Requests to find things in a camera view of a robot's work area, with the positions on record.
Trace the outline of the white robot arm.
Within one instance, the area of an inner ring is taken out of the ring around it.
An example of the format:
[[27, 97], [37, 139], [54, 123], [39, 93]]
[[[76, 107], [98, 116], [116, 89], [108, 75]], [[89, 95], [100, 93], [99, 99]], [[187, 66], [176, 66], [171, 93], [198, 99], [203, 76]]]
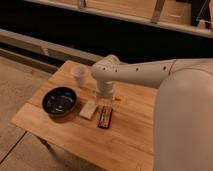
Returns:
[[115, 81], [157, 89], [153, 171], [213, 171], [213, 58], [122, 64], [109, 55], [91, 75], [102, 97]]

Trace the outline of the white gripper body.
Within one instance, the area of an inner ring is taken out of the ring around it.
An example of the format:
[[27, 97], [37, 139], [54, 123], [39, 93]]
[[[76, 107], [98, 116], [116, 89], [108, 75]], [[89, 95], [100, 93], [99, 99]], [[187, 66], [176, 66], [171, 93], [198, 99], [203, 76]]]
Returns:
[[98, 81], [96, 84], [96, 102], [100, 106], [113, 106], [114, 83]]

